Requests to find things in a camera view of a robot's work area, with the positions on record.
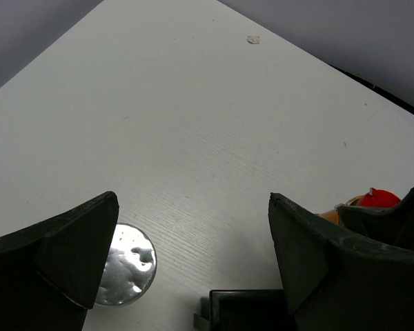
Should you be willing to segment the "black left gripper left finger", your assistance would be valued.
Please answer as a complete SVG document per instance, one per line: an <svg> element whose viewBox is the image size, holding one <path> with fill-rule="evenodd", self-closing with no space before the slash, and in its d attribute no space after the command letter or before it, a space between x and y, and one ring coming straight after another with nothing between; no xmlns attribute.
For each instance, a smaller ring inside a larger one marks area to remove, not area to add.
<svg viewBox="0 0 414 331"><path fill-rule="evenodd" d="M117 195L107 191L0 237L0 330L81 330L118 216Z"/></svg>

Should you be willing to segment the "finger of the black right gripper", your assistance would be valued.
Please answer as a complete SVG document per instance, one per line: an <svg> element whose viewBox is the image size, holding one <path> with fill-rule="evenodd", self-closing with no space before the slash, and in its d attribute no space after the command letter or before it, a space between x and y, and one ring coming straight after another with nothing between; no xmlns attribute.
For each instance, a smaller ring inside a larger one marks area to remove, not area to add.
<svg viewBox="0 0 414 331"><path fill-rule="evenodd" d="M370 239L414 251L414 187L392 208L343 205L337 211L345 228Z"/></svg>

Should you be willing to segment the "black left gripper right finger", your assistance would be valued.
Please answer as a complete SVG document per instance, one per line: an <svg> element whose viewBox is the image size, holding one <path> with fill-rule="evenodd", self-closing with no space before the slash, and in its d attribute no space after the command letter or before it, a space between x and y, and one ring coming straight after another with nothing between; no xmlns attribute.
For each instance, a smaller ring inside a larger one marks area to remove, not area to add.
<svg viewBox="0 0 414 331"><path fill-rule="evenodd" d="M414 251L335 225L279 193L268 220L299 330L414 330Z"/></svg>

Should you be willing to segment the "red-lid orange sauce jar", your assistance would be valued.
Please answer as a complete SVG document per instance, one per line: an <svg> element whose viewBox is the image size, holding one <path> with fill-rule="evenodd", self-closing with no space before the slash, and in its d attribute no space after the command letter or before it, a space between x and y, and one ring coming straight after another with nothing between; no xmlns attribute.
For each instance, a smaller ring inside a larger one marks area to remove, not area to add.
<svg viewBox="0 0 414 331"><path fill-rule="evenodd" d="M353 197L346 203L336 205L332 210L319 214L319 216L335 225L343 226L337 209L341 206L362 207L362 208L393 208L401 199L387 190L370 188L366 194Z"/></svg>

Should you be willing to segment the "blue-label silver-lid jar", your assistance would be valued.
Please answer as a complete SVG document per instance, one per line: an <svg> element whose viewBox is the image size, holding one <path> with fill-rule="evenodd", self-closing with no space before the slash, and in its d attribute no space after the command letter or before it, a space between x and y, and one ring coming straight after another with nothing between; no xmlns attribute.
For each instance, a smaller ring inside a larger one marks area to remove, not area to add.
<svg viewBox="0 0 414 331"><path fill-rule="evenodd" d="M133 225L116 225L95 303L130 305L149 289L157 272L157 254L149 237Z"/></svg>

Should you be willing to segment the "black three-compartment tray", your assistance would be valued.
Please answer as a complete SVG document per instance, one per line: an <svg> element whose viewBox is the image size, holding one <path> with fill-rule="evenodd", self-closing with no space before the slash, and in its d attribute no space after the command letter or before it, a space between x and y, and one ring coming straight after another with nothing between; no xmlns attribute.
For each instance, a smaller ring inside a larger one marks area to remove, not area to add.
<svg viewBox="0 0 414 331"><path fill-rule="evenodd" d="M296 330L283 290L211 290L193 315L196 330Z"/></svg>

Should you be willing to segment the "small tape scrap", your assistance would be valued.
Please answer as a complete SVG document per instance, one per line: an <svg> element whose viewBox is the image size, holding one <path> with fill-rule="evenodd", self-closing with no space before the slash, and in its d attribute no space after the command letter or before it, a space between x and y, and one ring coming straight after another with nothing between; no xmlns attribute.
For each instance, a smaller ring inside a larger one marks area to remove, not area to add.
<svg viewBox="0 0 414 331"><path fill-rule="evenodd" d="M251 45L258 45L260 44L260 37L255 35L249 35L247 36L246 41Z"/></svg>

